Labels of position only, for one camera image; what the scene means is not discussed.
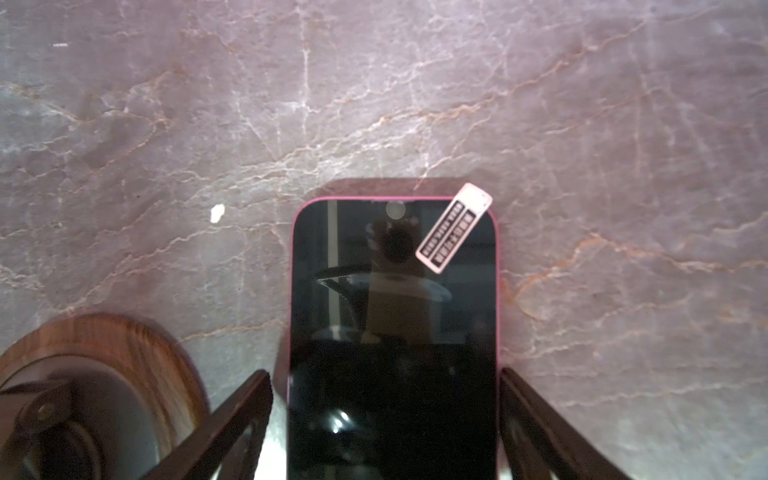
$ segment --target white sticker label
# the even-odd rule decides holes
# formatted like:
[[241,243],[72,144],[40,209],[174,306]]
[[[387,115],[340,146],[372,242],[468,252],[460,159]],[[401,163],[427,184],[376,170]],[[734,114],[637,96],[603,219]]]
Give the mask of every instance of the white sticker label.
[[433,272],[442,273],[492,201],[480,188],[464,184],[419,245],[416,258]]

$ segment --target white speck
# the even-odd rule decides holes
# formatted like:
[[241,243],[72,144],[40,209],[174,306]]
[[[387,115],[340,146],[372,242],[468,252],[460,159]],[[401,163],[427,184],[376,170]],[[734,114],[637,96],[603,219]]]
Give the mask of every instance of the white speck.
[[224,211],[227,208],[222,205],[218,204],[215,205],[213,208],[210,209],[210,222],[211,223],[219,223],[219,220],[221,220],[221,217],[224,215]]

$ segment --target brown wooden circular object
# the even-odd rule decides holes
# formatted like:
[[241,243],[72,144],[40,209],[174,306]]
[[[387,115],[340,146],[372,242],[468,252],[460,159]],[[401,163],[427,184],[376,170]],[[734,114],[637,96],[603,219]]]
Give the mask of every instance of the brown wooden circular object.
[[60,355],[93,359],[125,377],[150,410],[161,458],[208,415],[195,371],[171,341],[104,313],[53,320],[21,338],[0,356],[0,387],[25,366]]

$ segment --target marble surface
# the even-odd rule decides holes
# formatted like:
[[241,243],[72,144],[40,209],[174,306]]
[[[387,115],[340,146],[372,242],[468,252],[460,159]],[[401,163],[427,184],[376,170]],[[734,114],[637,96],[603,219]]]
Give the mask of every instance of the marble surface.
[[634,478],[765,478],[763,0],[11,0],[0,39],[0,349],[129,314],[217,406],[275,368],[306,200],[470,180],[503,363]]

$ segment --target smartphone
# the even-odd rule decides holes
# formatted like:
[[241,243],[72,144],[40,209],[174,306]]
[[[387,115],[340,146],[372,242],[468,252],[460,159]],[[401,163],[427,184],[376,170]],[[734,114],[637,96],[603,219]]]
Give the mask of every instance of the smartphone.
[[498,265],[486,212],[440,274],[450,198],[321,198],[292,241],[287,474],[496,478]]

